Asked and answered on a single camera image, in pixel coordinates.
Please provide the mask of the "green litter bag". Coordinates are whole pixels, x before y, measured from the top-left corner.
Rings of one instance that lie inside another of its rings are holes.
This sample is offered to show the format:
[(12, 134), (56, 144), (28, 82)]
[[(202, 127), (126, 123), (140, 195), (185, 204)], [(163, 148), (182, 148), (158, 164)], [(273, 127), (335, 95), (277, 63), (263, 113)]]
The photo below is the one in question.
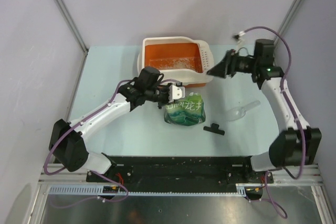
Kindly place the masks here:
[(206, 121), (204, 100), (198, 93), (190, 93), (176, 103), (165, 106), (164, 120), (168, 124), (194, 126)]

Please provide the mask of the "orange and cream litter box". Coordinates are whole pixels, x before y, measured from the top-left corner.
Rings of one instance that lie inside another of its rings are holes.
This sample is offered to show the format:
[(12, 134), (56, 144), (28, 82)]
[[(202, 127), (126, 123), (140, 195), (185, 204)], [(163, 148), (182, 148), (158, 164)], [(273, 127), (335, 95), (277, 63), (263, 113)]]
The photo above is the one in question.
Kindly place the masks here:
[(203, 87), (213, 80), (207, 71), (214, 67), (209, 44), (188, 37), (152, 37), (143, 40), (137, 70), (150, 66), (165, 79), (182, 82), (186, 87)]

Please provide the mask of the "clear plastic scoop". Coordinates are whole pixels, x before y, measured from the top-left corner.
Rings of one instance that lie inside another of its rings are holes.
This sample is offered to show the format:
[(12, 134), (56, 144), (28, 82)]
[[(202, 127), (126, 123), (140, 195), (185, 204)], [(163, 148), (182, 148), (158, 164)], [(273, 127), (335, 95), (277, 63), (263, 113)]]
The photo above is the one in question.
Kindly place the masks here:
[(256, 100), (244, 106), (234, 107), (225, 112), (225, 119), (229, 122), (242, 119), (248, 111), (260, 106), (260, 104), (261, 104), (260, 101)]

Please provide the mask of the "black bag clip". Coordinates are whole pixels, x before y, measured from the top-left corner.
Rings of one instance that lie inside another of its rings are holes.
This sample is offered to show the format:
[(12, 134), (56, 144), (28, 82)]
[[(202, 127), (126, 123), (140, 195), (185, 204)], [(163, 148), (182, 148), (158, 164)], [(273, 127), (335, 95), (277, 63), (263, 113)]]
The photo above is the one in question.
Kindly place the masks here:
[(218, 135), (225, 135), (225, 131), (219, 128), (219, 125), (212, 123), (210, 126), (204, 126), (203, 130), (206, 132), (211, 132)]

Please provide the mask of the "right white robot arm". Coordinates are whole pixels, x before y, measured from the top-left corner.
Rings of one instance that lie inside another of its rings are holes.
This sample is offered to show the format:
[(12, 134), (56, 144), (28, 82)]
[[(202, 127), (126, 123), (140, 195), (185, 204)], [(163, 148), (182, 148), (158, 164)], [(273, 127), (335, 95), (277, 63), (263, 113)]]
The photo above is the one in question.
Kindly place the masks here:
[(285, 73), (275, 66), (274, 42), (257, 39), (253, 55), (241, 56), (238, 51), (226, 51), (224, 58), (207, 75), (219, 78), (233, 77), (236, 73), (250, 74), (253, 83), (267, 98), (278, 124), (279, 135), (268, 151), (250, 157), (250, 165), (242, 169), (243, 179), (254, 183), (261, 172), (298, 166), (300, 170), (311, 165), (316, 156), (322, 133), (304, 119), (288, 89)]

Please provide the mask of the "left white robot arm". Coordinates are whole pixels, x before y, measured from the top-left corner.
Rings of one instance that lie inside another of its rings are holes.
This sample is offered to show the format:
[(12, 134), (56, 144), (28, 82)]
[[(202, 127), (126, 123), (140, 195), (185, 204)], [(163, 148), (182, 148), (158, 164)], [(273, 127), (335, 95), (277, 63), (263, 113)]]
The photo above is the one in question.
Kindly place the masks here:
[(47, 157), (54, 156), (69, 172), (84, 168), (110, 182), (115, 178), (116, 169), (107, 154), (88, 149), (93, 135), (146, 101), (162, 108), (183, 97), (184, 88), (180, 81), (164, 79), (164, 74), (156, 68), (145, 67), (138, 77), (120, 81), (112, 97), (93, 111), (70, 122), (58, 120), (52, 130)]

